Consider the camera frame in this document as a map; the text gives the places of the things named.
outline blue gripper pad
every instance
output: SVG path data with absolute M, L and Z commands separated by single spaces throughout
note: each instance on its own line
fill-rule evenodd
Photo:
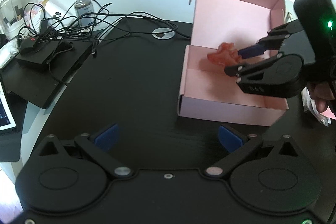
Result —
M 260 44 L 255 44 L 246 48 L 242 48 L 238 51 L 238 55 L 241 55 L 243 59 L 255 57 L 258 55 L 262 55 L 265 53 L 267 49 L 260 45 Z
M 218 139 L 221 145 L 232 153 L 247 142 L 247 137 L 229 126 L 221 125 L 218 130 Z
M 92 135 L 90 140 L 101 150 L 107 152 L 118 140 L 119 127 L 115 123 L 108 128 L 104 128 L 102 131 Z

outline pink cardboard box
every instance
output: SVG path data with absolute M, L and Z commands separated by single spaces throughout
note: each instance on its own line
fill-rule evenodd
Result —
M 271 126 L 288 109 L 286 99 L 243 93 L 236 77 L 207 59 L 222 42 L 255 44 L 284 23 L 285 0 L 196 0 L 191 45 L 184 55 L 178 114 L 183 117 Z M 248 62 L 269 58 L 265 52 Z

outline open box lid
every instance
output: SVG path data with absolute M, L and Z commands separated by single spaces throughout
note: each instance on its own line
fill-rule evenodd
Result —
M 234 42 L 238 49 L 250 46 L 284 23 L 285 9 L 285 0 L 196 0 L 191 45 L 217 48 L 222 42 Z

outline white floor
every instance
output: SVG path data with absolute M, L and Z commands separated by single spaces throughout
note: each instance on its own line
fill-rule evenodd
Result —
M 22 212 L 15 186 L 0 168 L 0 220 L 9 223 Z

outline black cable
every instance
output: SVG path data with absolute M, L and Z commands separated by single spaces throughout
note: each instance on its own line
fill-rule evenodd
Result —
M 72 44 L 72 43 L 70 43 L 70 45 L 71 45 L 71 48 L 69 48 L 69 49 L 66 49 L 66 50 L 63 50 L 63 51 L 59 51 L 59 52 L 56 52 L 51 58 L 50 58 L 50 60 L 49 60 L 49 64 L 48 64 L 48 68 L 49 68 L 49 73 L 50 73 L 50 75 L 51 75 L 51 77 L 54 79 L 54 80 L 56 80 L 56 81 L 58 81 L 59 83 L 61 83 L 61 84 L 63 84 L 63 85 L 68 85 L 68 83 L 66 83 L 66 82 L 64 82 L 63 80 L 61 80 L 61 79 L 58 79 L 57 77 L 55 77 L 55 75 L 51 72 L 51 62 L 52 62 L 52 60 L 57 56 L 57 55 L 59 55 L 59 54 L 61 54 L 61 53 L 64 53 L 64 52 L 69 52 L 69 51 L 71 51 L 73 48 L 74 48 L 74 45 Z
M 21 33 L 21 31 L 22 31 L 23 29 L 29 29 L 29 27 L 28 27 L 28 26 L 23 26 L 23 27 L 20 28 L 20 30 L 19 30 L 19 32 L 18 32 L 18 34 L 17 34 L 17 42 L 18 42 L 18 45 L 19 45 L 19 46 L 21 45 L 21 43 L 20 43 L 20 33 Z
M 177 34 L 190 39 L 190 36 L 185 35 L 185 34 L 183 34 L 183 33 L 181 33 L 181 32 L 178 31 L 178 25 L 176 25 L 175 23 L 167 22 L 166 20 L 163 20 L 163 19 L 161 19 L 159 17 L 156 17 L 156 16 L 151 15 L 151 14 L 146 13 L 146 12 L 133 12 L 133 13 L 130 13 L 130 14 L 112 14 L 107 9 L 107 7 L 109 5 L 111 5 L 112 3 L 108 3 L 108 4 L 102 6 L 96 0 L 92 0 L 92 1 L 94 1 L 95 3 L 97 3 L 97 5 L 100 7 L 98 13 L 86 13 L 86 14 L 83 14 L 83 15 L 78 16 L 78 17 L 75 17 L 75 16 L 68 16 L 68 17 L 66 17 L 66 15 L 69 12 L 69 10 L 71 9 L 71 7 L 73 7 L 73 5 L 75 4 L 75 3 L 73 3 L 69 7 L 69 9 L 66 11 L 66 13 L 63 15 L 63 17 L 61 19 L 54 18 L 54 17 L 52 17 L 52 18 L 46 18 L 46 11 L 45 11 L 44 7 L 41 4 L 29 3 L 29 4 L 33 5 L 32 8 L 35 5 L 36 6 L 40 6 L 42 8 L 43 14 L 44 14 L 44 20 L 47 20 L 47 21 L 55 20 L 55 22 L 53 22 L 50 26 L 48 26 L 47 31 L 44 34 L 39 34 L 35 30 L 34 26 L 33 26 L 33 28 L 28 27 L 27 24 L 26 24 L 26 22 L 25 22 L 25 26 L 22 27 L 19 30 L 18 35 L 21 33 L 21 31 L 24 28 L 27 28 L 33 35 L 40 36 L 40 43 L 45 43 L 45 44 L 42 45 L 42 47 L 39 50 L 41 50 L 42 48 L 44 48 L 45 45 L 47 45 L 51 40 L 55 39 L 56 37 L 59 38 L 58 44 L 56 45 L 54 51 L 51 54 L 51 58 L 50 58 L 48 67 L 49 67 L 49 73 L 51 74 L 51 76 L 53 77 L 53 79 L 57 80 L 58 82 L 60 82 L 60 83 L 62 83 L 64 85 L 67 85 L 67 83 L 65 83 L 63 80 L 57 79 L 53 75 L 53 73 L 51 71 L 51 65 L 50 65 L 51 62 L 52 62 L 52 60 L 58 54 L 70 51 L 73 48 L 73 46 L 72 46 L 70 49 L 67 49 L 65 51 L 56 52 L 58 46 L 62 43 L 63 39 L 69 39 L 69 40 L 75 39 L 75 40 L 91 41 L 92 38 L 93 38 L 92 52 L 95 51 L 97 44 L 99 44 L 100 42 L 103 42 L 103 41 L 112 42 L 112 41 L 115 41 L 117 39 L 126 37 L 126 36 L 128 36 L 128 35 L 130 35 L 132 33 L 134 33 L 134 34 L 137 34 L 137 33 L 138 34 L 164 34 L 164 33 L 169 33 L 169 32 L 174 31 Z M 109 16 L 118 16 L 119 18 L 116 19 L 113 23 L 110 23 L 110 22 L 106 21 L 107 17 L 109 17 Z M 75 20 L 73 22 L 71 22 L 69 24 L 69 26 L 64 26 L 64 24 L 63 24 L 62 21 L 66 20 L 68 18 L 72 18 L 72 17 L 75 18 Z M 125 30 L 125 29 L 120 28 L 120 27 L 117 26 L 117 23 L 119 21 L 124 20 L 124 19 L 127 20 L 128 17 L 143 18 L 143 19 L 147 19 L 147 20 L 163 23 L 163 24 L 167 25 L 171 30 L 166 31 L 166 32 L 139 32 L 139 31 Z M 93 24 L 90 25 L 90 26 L 81 26 L 80 25 L 80 19 L 82 19 L 82 18 L 92 18 L 93 19 Z M 106 23 L 108 26 L 106 28 L 103 28 L 102 30 L 100 30 L 93 37 L 93 27 L 99 25 L 102 22 Z M 56 30 L 55 28 L 58 27 L 60 24 L 62 25 L 62 27 L 59 28 L 58 30 Z M 120 37 L 116 37 L 116 38 L 110 38 L 110 39 L 103 39 L 103 38 L 101 38 L 101 37 L 103 37 L 103 35 L 105 35 L 105 33 L 109 32 L 111 28 L 119 29 L 119 30 L 125 32 L 125 34 L 122 35 L 122 36 L 120 36 Z
M 144 13 L 144 12 L 134 12 L 134 13 L 131 13 L 131 14 L 105 14 L 105 13 L 86 13 L 86 14 L 83 14 L 81 16 L 78 17 L 78 19 L 81 19 L 81 18 L 90 18 L 88 17 L 89 15 L 108 15 L 108 16 L 121 16 L 121 17 L 142 17 L 142 18 L 146 18 L 146 19 L 149 19 L 149 20 L 153 20 L 153 21 L 157 21 L 157 22 L 161 22 L 161 23 L 164 23 L 166 24 L 168 27 L 170 27 L 172 30 L 170 31 L 166 31 L 166 32 L 134 32 L 134 31 L 131 31 L 131 33 L 139 33 L 139 34 L 163 34 L 163 33 L 169 33 L 171 31 L 176 31 L 178 26 L 174 23 L 171 23 L 171 22 L 167 22 L 161 18 L 158 18 L 158 17 L 148 17 L 148 16 L 144 16 L 144 15 L 137 15 L 135 13 Z M 124 30 L 124 29 L 121 29 L 119 27 L 116 27 L 115 25 L 113 26 L 121 31 L 124 31 L 124 32 L 128 32 L 127 30 Z M 182 33 L 179 33 L 180 35 L 186 37 L 186 38 L 190 38 L 190 36 L 188 35 L 185 35 L 185 34 L 182 34 Z

